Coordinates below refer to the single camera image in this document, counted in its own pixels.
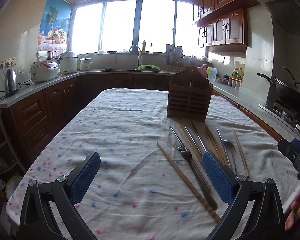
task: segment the metal screw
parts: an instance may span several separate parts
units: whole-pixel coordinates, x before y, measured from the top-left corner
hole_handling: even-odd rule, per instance
[[[61,175],[61,176],[59,176],[58,178],[57,178],[57,181],[58,182],[63,182],[63,181],[65,181],[66,180],[66,176],[64,176],[64,175]]]
[[[33,185],[35,185],[37,183],[37,181],[35,180],[35,179],[33,179],[33,180],[31,180],[30,182],[29,182],[29,185],[30,186],[33,186]]]
[[[237,178],[238,178],[238,180],[240,180],[240,181],[245,181],[245,180],[246,180],[246,177],[243,176],[243,175],[238,175]]]
[[[274,184],[275,184],[275,182],[274,182],[273,179],[268,179],[268,183],[269,183],[270,185],[274,185]]]

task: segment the green plastic colander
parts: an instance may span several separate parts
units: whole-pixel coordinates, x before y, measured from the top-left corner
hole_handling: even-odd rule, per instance
[[[152,70],[152,71],[159,71],[160,68],[154,65],[141,65],[138,67],[138,70]]]

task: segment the gray countertop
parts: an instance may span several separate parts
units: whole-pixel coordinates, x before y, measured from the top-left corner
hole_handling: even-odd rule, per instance
[[[77,77],[80,75],[88,75],[88,74],[102,74],[102,73],[113,73],[113,74],[151,74],[151,75],[172,75],[176,72],[163,70],[162,72],[155,72],[155,71],[138,71],[138,70],[107,70],[107,69],[92,69],[89,71],[77,71],[75,73],[66,74],[58,76],[52,80],[46,82],[40,82],[36,84],[32,84],[27,87],[22,87],[16,95],[13,95],[9,98],[5,98],[4,100],[0,101],[0,108],[8,108],[13,104],[19,102],[20,100],[40,91],[47,87],[50,87],[54,84],[59,82],[68,80],[73,77]],[[232,88],[224,83],[216,82],[214,79],[210,80],[210,83],[213,84],[213,89],[222,95],[230,98],[234,102],[238,103],[240,106],[244,107],[255,116],[260,118],[266,124],[271,126],[277,133],[279,133],[283,138],[288,141],[291,141],[293,138],[297,138],[300,140],[300,133],[297,132],[292,127],[288,126],[279,117],[273,116],[269,114],[264,109],[260,108],[258,105],[262,104],[259,100],[245,94],[244,92]]]

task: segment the wok handle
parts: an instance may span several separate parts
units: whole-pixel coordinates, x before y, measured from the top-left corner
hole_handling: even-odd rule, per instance
[[[271,80],[271,78],[269,78],[268,76],[266,76],[265,74],[261,74],[261,73],[257,73],[258,76],[265,78],[266,80],[268,80],[272,85],[276,85],[274,81]]]
[[[298,88],[298,87],[297,87],[297,84],[300,84],[300,82],[296,81],[296,79],[294,78],[294,76],[292,75],[292,73],[290,72],[290,70],[288,70],[288,69],[285,68],[285,67],[282,67],[282,68],[289,72],[290,76],[292,76],[292,78],[293,78],[293,83],[292,83],[293,86],[296,87],[296,88]]]

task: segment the fork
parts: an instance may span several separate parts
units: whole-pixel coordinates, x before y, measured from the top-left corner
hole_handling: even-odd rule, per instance
[[[190,166],[192,172],[194,173],[194,176],[198,181],[200,189],[202,190],[203,196],[206,199],[206,201],[208,202],[208,204],[211,206],[211,208],[213,210],[217,210],[218,205],[217,205],[216,201],[211,196],[204,180],[202,180],[202,178],[200,178],[200,176],[198,175],[197,171],[199,169],[198,169],[197,165],[194,162],[192,162],[192,154],[191,154],[190,150],[184,146],[175,146],[175,148],[181,153],[183,159],[186,160],[187,163],[189,163],[189,166]]]

